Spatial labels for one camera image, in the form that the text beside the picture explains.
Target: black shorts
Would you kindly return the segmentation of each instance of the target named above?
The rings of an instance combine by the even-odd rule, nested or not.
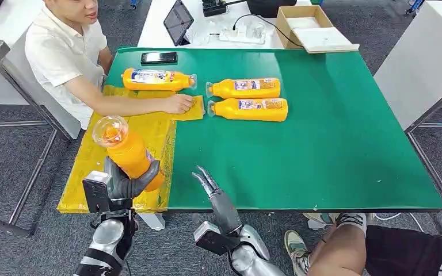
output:
[[[371,276],[437,276],[442,264],[439,236],[369,225],[365,243]]]

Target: robotic hand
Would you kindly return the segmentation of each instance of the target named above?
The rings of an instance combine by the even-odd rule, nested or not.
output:
[[[194,233],[196,245],[218,255],[228,252],[231,268],[238,275],[285,276],[268,262],[270,254],[265,243],[253,227],[241,222],[228,195],[206,169],[201,166],[197,169],[199,172],[192,172],[192,175],[208,194],[219,227],[203,222]]]
[[[141,177],[129,179],[110,157],[106,157],[104,172],[92,171],[82,181],[89,211],[100,215],[91,223],[96,231],[74,276],[120,274],[138,230],[133,199],[158,174],[159,167],[160,161],[155,160]]]

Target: white cable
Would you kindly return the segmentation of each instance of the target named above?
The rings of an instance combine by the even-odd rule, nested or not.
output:
[[[390,216],[390,217],[379,217],[378,215],[377,215],[377,213],[375,213],[375,217],[378,219],[378,220],[391,220],[391,219],[394,219],[394,218],[396,218],[396,217],[398,217],[398,216],[400,216],[401,215],[401,213],[397,213],[397,214],[395,214],[395,215],[393,215],[393,216]]]
[[[424,233],[424,230],[422,229],[421,224],[419,224],[419,221],[416,219],[416,217],[413,214],[411,214],[411,213],[409,213],[409,216],[411,216],[413,218],[413,220],[416,222],[416,224],[418,225],[418,227],[421,230],[421,232]]]

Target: cardboard box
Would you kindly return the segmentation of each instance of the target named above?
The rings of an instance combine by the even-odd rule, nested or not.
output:
[[[333,26],[320,6],[280,7],[276,26],[285,49],[305,48],[308,53],[322,53],[357,51],[359,47]],[[299,45],[290,42],[281,32]]]

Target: white polo shirt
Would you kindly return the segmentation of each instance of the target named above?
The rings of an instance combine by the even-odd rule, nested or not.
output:
[[[83,75],[100,88],[105,75],[97,60],[107,40],[98,21],[82,28],[83,36],[44,7],[28,29],[25,52],[41,86],[87,129],[92,108],[63,84]]]

